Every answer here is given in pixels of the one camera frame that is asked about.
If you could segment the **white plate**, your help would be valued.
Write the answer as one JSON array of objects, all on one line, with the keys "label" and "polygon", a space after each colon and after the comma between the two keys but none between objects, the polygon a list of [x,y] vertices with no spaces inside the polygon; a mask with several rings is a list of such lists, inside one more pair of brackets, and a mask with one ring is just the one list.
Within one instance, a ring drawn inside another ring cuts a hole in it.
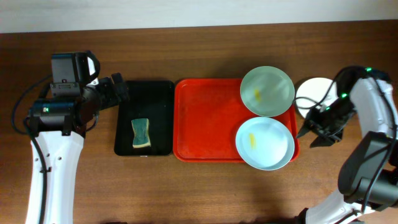
[{"label": "white plate", "polygon": [[326,98],[317,106],[318,109],[324,110],[327,106],[330,106],[335,100],[338,99],[336,94],[336,83],[329,89],[332,80],[329,78],[310,78],[300,84],[296,91],[295,101],[296,108],[299,114],[305,118],[309,112],[309,108],[319,101],[322,100],[324,96]]}]

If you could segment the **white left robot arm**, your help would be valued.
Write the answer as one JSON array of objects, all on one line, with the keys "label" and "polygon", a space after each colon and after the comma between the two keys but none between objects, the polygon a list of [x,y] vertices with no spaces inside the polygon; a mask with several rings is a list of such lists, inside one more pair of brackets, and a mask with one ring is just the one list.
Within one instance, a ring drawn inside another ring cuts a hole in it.
[{"label": "white left robot arm", "polygon": [[127,101],[120,73],[102,79],[47,83],[23,121],[32,146],[26,223],[72,223],[76,171],[87,123]]}]

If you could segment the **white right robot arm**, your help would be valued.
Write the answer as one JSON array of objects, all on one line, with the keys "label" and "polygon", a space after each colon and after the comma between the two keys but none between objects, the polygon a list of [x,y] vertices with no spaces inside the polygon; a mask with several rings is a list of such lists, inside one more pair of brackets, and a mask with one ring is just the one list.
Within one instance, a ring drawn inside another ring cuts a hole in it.
[{"label": "white right robot arm", "polygon": [[356,223],[362,215],[397,207],[397,109],[392,80],[371,67],[341,69],[332,84],[337,99],[324,108],[308,108],[300,138],[313,132],[311,147],[340,142],[347,122],[358,115],[362,140],[343,164],[338,188],[322,203],[304,208],[296,223]]}]

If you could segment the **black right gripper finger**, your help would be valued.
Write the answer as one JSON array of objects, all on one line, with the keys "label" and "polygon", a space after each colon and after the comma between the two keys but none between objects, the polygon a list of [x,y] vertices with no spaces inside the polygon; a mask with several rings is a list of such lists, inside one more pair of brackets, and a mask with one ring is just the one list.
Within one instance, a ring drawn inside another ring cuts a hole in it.
[{"label": "black right gripper finger", "polygon": [[302,136],[306,135],[308,132],[311,131],[311,126],[304,124],[300,130],[298,131],[296,138],[301,138]]},{"label": "black right gripper finger", "polygon": [[310,148],[314,147],[329,147],[334,145],[334,143],[338,142],[339,138],[329,138],[318,136],[311,144]]}]

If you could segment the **green and yellow sponge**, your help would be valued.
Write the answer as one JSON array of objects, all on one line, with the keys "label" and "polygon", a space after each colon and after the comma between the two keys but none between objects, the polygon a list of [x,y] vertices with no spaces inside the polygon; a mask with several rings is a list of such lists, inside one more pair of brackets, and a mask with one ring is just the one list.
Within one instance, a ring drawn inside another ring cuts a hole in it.
[{"label": "green and yellow sponge", "polygon": [[148,118],[137,118],[131,121],[133,130],[132,147],[139,149],[143,147],[151,146],[149,137],[149,119]]}]

